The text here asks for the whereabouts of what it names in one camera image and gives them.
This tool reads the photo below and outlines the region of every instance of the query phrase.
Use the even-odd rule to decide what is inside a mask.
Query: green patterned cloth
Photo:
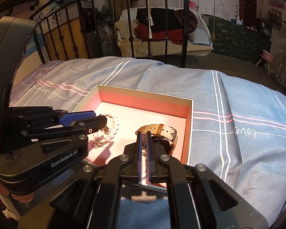
[[[214,17],[209,18],[209,31],[213,32]],[[270,52],[271,41],[260,37],[254,31],[233,24],[221,18],[215,18],[215,40],[213,53],[231,56],[248,62],[257,63],[262,50]]]

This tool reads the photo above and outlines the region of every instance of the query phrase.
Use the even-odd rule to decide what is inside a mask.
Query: box
[[[117,116],[119,129],[110,143],[94,148],[93,134],[89,134],[89,162],[98,166],[107,164],[112,158],[124,152],[124,147],[136,142],[135,132],[144,125],[164,124],[177,130],[178,141],[173,157],[188,164],[191,150],[193,100],[151,92],[123,89],[110,86],[95,86],[78,104],[74,112],[93,110],[97,115],[111,112]],[[107,117],[112,127],[112,119]],[[146,159],[142,156],[142,178],[146,175]],[[140,185],[166,192],[165,183],[150,184],[148,178]]]

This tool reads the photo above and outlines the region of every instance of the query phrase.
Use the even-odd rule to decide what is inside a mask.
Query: stool leg
[[[263,58],[261,58],[261,59],[259,60],[259,62],[257,62],[257,64],[256,64],[255,66],[257,66],[257,65],[262,61],[262,59],[263,59]]]

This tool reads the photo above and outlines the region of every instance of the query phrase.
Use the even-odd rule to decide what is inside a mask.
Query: bed frame
[[[75,3],[77,3],[79,20],[80,20],[80,26],[81,26],[81,30],[80,31],[83,34],[86,51],[88,53],[88,57],[90,58],[89,49],[88,49],[88,39],[87,39],[87,34],[86,34],[85,28],[84,28],[83,10],[82,10],[81,4],[80,4],[80,2],[83,1],[83,0],[75,0],[72,3],[69,3],[68,5],[61,6],[64,1],[65,0],[50,0],[49,2],[47,2],[46,4],[41,6],[39,9],[37,9],[29,17],[29,19],[33,20],[33,19],[36,19],[35,18],[36,16],[38,16],[39,17],[39,24],[41,24],[43,21],[47,22],[47,27],[49,29],[50,38],[51,38],[51,41],[52,41],[52,44],[53,44],[53,47],[54,47],[55,56],[59,60],[59,52],[57,51],[57,46],[54,43],[52,31],[51,31],[50,25],[49,25],[49,18],[52,15],[55,15],[56,22],[57,22],[57,28],[58,28],[58,32],[59,32],[59,36],[60,36],[59,40],[61,41],[61,44],[62,44],[64,53],[66,55],[66,58],[67,58],[67,60],[69,60],[69,56],[67,54],[67,50],[66,50],[65,43],[64,43],[64,36],[62,35],[62,32],[60,30],[60,26],[61,25],[59,25],[58,17],[57,17],[57,13],[59,11],[65,10],[66,11],[66,17],[67,17],[67,23],[68,23],[68,26],[69,26],[69,32],[70,32],[70,36],[71,36],[72,44],[73,44],[73,51],[75,52],[76,57],[79,58],[78,47],[75,45],[75,40],[74,40],[74,36],[73,36],[71,24],[70,24],[70,19],[69,19],[69,14],[68,14],[68,7],[73,5],[73,4],[75,4]],[[45,8],[47,8],[48,6],[50,6],[51,4],[54,4],[54,3],[56,3],[56,5],[45,16],[43,16],[43,13],[42,13],[43,10]],[[95,5],[94,5],[94,0],[91,0],[91,3],[92,3],[93,18],[94,18],[94,23],[95,23],[95,27],[96,27],[96,32],[98,34],[98,38],[100,38],[99,31],[98,31],[98,22],[97,22],[97,19],[96,19],[96,9],[95,9]],[[189,4],[189,0],[183,0],[183,4]],[[130,45],[131,45],[132,57],[134,57],[134,50],[133,50],[133,40],[134,40],[134,38],[133,38],[133,35],[132,35],[132,28],[131,28],[129,0],[126,0],[126,5],[127,5],[128,23],[130,25],[129,26],[129,28],[130,28],[130,30],[129,30],[129,33],[130,33],[129,41],[130,41]],[[113,15],[112,15],[112,1],[111,0],[108,0],[108,8],[109,8],[109,16],[110,16],[110,21],[108,21],[108,25],[109,25],[110,30],[112,31],[112,40],[114,41],[114,51],[115,51],[114,56],[119,56],[119,54],[118,54],[118,45],[117,45],[117,41],[116,41],[117,39],[116,39],[116,36],[115,36],[115,29],[114,29],[114,18],[113,18]],[[189,13],[190,13],[189,6],[184,6],[183,43],[182,43],[182,53],[181,53],[181,61],[180,61],[180,67],[181,68],[185,68],[185,61],[186,61],[186,55],[187,55]],[[167,30],[167,28],[168,28],[168,21],[167,21],[168,6],[167,6],[167,0],[165,0],[165,14],[166,14],[166,22],[165,22],[165,28],[166,28],[166,31],[165,31],[165,60],[167,60],[167,42],[168,42],[168,36],[167,36],[167,31],[168,31]],[[48,54],[50,60],[54,60],[54,59],[51,59],[51,56],[50,56],[50,53],[49,53],[49,49],[48,49],[48,45],[47,45],[47,43],[45,41],[44,33],[43,33],[43,30],[42,30],[41,26],[40,26],[40,31],[41,31],[41,35],[42,35],[42,38],[43,38],[43,42],[44,42],[44,46],[46,48],[47,54]],[[39,44],[36,32],[34,33],[33,37],[34,37],[34,41],[35,41],[36,48],[37,48],[39,57],[41,59],[41,62],[42,63],[46,63],[46,60],[45,60],[45,57],[44,57],[43,52],[41,50],[41,47],[40,47],[40,44]],[[147,59],[151,59],[152,58],[152,54],[151,54],[151,50],[150,50],[150,39],[148,39],[148,55],[147,55],[146,58]]]

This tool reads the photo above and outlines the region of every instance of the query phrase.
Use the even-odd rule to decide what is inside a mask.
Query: human hand
[[[9,191],[3,186],[3,184],[0,182],[0,194],[1,195],[8,195]],[[26,202],[31,202],[34,197],[34,193],[28,194],[28,195],[15,195],[11,194],[11,196],[15,199],[18,200],[19,202],[26,203]]]

